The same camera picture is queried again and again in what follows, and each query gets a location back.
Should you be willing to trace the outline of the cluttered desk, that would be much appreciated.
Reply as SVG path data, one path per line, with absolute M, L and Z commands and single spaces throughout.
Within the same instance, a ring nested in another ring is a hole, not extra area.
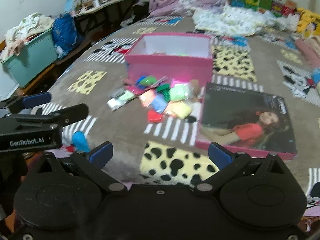
M 98 7 L 79 11 L 73 16 L 78 33 L 86 36 L 100 26 L 120 26 L 121 22 L 129 17 L 129 13 L 138 1 L 112 0 Z

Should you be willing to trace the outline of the yellow Pikachu plush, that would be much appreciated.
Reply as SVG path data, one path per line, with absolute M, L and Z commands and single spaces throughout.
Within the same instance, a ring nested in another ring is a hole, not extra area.
M 300 7 L 297 8 L 297 12 L 299 14 L 297 32 L 304 38 L 319 36 L 319 14 Z

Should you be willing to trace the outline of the yellow clay bag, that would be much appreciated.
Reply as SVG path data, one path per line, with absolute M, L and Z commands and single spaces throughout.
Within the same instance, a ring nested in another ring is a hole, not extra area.
M 192 112 L 192 108 L 184 101 L 169 102 L 164 113 L 176 118 L 185 119 Z

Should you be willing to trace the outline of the red clay bag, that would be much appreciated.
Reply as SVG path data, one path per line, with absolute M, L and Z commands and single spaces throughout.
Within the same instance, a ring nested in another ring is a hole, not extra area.
M 163 121 L 163 114 L 159 114 L 154 110 L 148 110 L 147 120 L 150 124 L 157 124 Z

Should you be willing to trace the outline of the light blue clay bag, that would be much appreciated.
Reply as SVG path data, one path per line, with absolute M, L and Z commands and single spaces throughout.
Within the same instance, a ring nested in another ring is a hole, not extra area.
M 162 95 L 156 95 L 151 102 L 151 107 L 158 114 L 162 114 L 165 111 L 167 105 L 168 103 L 164 100 Z

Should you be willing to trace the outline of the pink cardboard storage box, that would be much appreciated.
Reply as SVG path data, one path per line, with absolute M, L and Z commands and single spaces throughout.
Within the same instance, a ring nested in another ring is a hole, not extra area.
M 143 75 L 173 78 L 181 82 L 211 81 L 213 57 L 210 37 L 191 33 L 151 33 L 142 35 L 124 55 L 127 77 Z

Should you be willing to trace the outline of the pile of clothes in bin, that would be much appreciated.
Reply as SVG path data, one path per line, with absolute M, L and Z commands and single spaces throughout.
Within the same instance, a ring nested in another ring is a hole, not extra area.
M 42 13 L 35 12 L 24 18 L 19 25 L 5 33 L 5 48 L 1 52 L 1 62 L 12 55 L 19 55 L 29 38 L 49 30 L 54 19 Z

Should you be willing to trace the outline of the pink striped folded blanket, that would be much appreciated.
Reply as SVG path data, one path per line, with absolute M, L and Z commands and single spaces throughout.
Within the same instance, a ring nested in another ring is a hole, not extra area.
M 319 68 L 319 38 L 297 39 L 295 45 L 312 68 Z

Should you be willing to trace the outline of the white mint clay bag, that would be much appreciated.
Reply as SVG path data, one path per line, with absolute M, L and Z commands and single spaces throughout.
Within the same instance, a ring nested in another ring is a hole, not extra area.
M 115 111 L 135 98 L 136 95 L 133 92 L 127 89 L 119 90 L 110 100 L 108 100 L 107 105 L 112 111 Z

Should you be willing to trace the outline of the dark green clay bag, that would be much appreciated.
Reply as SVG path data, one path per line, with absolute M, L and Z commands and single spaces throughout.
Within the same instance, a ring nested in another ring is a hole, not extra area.
M 165 102 L 170 101 L 170 85 L 168 83 L 162 84 L 156 88 L 157 93 L 161 94 L 163 96 L 163 99 Z

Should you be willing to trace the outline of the blue fabric bag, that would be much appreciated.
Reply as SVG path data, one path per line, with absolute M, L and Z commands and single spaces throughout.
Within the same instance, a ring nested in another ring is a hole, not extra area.
M 60 15 L 60 17 L 54 20 L 52 39 L 58 59 L 67 56 L 84 41 L 84 38 L 78 33 L 75 22 L 69 13 Z

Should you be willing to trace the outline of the teal plastic storage bin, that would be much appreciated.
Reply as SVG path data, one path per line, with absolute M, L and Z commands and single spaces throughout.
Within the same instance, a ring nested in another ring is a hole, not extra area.
M 29 41 L 18 56 L 11 55 L 2 64 L 19 86 L 25 87 L 56 60 L 52 30 L 48 29 Z

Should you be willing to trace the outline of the white leaf print blanket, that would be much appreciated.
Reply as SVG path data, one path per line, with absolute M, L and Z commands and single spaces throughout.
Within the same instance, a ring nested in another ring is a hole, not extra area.
M 192 19 L 195 29 L 226 36 L 251 36 L 277 22 L 269 11 L 262 13 L 230 5 L 219 9 L 196 8 Z

